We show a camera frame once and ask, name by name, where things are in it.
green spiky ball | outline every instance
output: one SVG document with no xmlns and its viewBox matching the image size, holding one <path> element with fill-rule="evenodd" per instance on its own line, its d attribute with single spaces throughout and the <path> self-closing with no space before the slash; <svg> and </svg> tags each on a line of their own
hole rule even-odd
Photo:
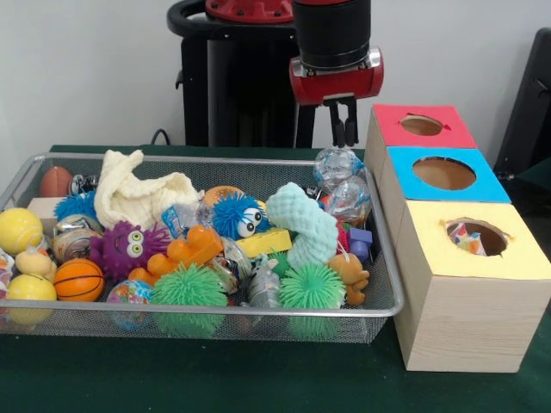
<svg viewBox="0 0 551 413">
<path fill-rule="evenodd" d="M 151 304 L 165 305 L 227 305 L 227 297 L 218 275 L 210 268 L 180 267 L 163 276 L 152 291 Z M 224 322 L 216 314 L 182 314 L 160 312 L 155 314 L 157 326 L 169 336 L 190 338 L 212 337 Z"/>
<path fill-rule="evenodd" d="M 340 308 L 345 288 L 340 276 L 325 265 L 290 269 L 282 280 L 280 301 L 286 308 Z M 326 340 L 338 333 L 339 320 L 328 317 L 291 317 L 289 330 L 301 340 Z"/>
<path fill-rule="evenodd" d="M 291 265 L 289 264 L 289 261 L 287 261 L 287 252 L 275 252 L 270 254 L 268 258 L 270 260 L 277 261 L 277 265 L 272 269 L 272 271 L 279 275 L 279 278 L 281 279 L 287 277 L 287 272 L 291 269 Z"/>
</svg>

white wall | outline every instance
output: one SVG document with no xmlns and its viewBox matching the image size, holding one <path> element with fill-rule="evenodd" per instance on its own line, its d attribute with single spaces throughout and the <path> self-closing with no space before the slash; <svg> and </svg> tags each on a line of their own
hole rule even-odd
<svg viewBox="0 0 551 413">
<path fill-rule="evenodd" d="M 54 143 L 143 144 L 162 126 L 183 143 L 176 0 L 3 0 L 0 7 L 0 188 L 14 165 Z M 482 151 L 497 156 L 548 0 L 373 0 L 381 95 L 373 102 L 453 104 Z M 331 144 L 327 109 L 315 145 Z"/>
</svg>

yellow block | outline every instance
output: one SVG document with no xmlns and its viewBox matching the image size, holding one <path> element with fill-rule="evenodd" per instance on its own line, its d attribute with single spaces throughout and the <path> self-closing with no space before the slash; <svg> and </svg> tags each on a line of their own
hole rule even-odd
<svg viewBox="0 0 551 413">
<path fill-rule="evenodd" d="M 240 239 L 238 245 L 249 258 L 290 250 L 293 246 L 289 231 L 282 228 L 272 228 L 252 237 Z"/>
</svg>

blue lid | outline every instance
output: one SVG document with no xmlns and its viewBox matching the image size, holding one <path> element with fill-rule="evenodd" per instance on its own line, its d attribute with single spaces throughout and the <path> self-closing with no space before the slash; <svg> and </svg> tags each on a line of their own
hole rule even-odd
<svg viewBox="0 0 551 413">
<path fill-rule="evenodd" d="M 408 200 L 511 203 L 477 149 L 394 146 L 388 152 Z M 447 184 L 458 189 L 448 189 Z"/>
</svg>

circular hole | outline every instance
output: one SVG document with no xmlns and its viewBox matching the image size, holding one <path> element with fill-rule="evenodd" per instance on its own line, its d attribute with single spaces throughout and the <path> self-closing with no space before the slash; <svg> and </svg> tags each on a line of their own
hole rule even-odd
<svg viewBox="0 0 551 413">
<path fill-rule="evenodd" d="M 507 248 L 507 241 L 504 233 L 493 225 L 487 224 L 483 221 L 477 221 L 474 219 L 457 219 L 451 223 L 448 223 L 446 232 L 452 243 L 456 243 L 455 237 L 452 236 L 454 230 L 458 225 L 465 225 L 465 231 L 469 236 L 474 233 L 480 234 L 480 243 L 486 252 L 486 256 L 499 256 L 505 248 Z M 468 248 L 463 248 L 471 254 L 476 254 Z"/>
<path fill-rule="evenodd" d="M 432 187 L 452 191 L 468 188 L 476 181 L 476 175 L 468 165 L 448 157 L 419 159 L 413 165 L 413 173 Z"/>
<path fill-rule="evenodd" d="M 444 125 L 438 120 L 419 114 L 408 114 L 399 123 L 408 132 L 420 136 L 435 136 L 444 128 Z"/>
</svg>

